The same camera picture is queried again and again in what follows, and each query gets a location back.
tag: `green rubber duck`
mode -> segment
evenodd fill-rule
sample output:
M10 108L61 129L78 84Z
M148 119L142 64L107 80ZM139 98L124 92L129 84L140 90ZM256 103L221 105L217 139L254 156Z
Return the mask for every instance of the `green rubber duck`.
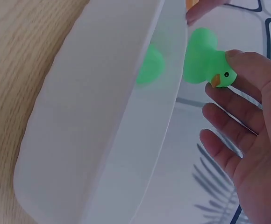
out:
M183 67L186 82L197 84L208 81L212 87L227 87L235 81L237 74L229 66L226 53L216 50L217 45L213 31L207 28L193 31Z

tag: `duck beak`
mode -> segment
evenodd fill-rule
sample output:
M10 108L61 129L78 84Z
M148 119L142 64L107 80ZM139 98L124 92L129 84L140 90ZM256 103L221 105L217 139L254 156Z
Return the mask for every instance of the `duck beak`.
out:
M213 79L210 82L212 88L215 88L216 86L218 86L219 84L221 84L221 78L220 78L220 74L216 74Z

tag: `white plastic container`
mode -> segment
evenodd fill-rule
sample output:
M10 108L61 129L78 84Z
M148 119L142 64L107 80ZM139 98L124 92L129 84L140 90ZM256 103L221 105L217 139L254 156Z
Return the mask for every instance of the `white plastic container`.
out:
M134 86L149 43L166 70ZM128 224L162 147L182 77L184 0L92 0L44 81L14 173L39 224Z

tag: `bedsheet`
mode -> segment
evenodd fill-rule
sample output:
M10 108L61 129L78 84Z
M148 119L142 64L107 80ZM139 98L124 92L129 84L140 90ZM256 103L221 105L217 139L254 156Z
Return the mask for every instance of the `bedsheet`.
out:
M232 0L197 21L189 28L189 35L199 27L210 28L218 35L218 49L254 51L271 59L271 0ZM201 112L202 106L212 101L204 87L205 83L181 82L162 151L132 224L250 223L239 207L232 182L199 140L202 128L217 132ZM242 155L228 139L218 135Z

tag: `wooden table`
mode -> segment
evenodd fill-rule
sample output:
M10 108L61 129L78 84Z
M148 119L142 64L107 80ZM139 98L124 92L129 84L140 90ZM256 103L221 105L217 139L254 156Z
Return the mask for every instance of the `wooden table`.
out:
M89 0L0 0L0 224L34 221L17 203L13 171L35 99Z

